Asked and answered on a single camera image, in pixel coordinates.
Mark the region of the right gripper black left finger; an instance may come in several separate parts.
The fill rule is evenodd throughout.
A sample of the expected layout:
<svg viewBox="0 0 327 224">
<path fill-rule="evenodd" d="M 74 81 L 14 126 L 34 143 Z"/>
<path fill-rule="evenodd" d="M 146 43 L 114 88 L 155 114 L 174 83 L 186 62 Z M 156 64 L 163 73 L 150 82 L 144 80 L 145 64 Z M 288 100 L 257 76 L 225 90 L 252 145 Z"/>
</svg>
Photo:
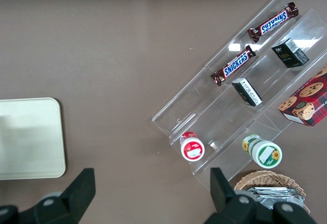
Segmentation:
<svg viewBox="0 0 327 224">
<path fill-rule="evenodd" d="M 95 171 L 85 168 L 59 196 L 22 212 L 15 205 L 1 206 L 1 223 L 79 223 L 95 194 Z"/>
</svg>

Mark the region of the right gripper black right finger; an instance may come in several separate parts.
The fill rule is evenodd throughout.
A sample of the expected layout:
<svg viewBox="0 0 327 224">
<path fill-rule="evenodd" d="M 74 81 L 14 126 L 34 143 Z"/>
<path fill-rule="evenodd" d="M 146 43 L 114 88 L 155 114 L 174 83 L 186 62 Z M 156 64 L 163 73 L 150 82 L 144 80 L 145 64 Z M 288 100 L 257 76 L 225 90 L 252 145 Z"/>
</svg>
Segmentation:
<svg viewBox="0 0 327 224">
<path fill-rule="evenodd" d="M 236 194 L 221 168 L 211 168 L 210 193 L 216 212 L 205 223 L 316 223 L 299 205 L 288 202 L 264 207 L 253 198 Z"/>
</svg>

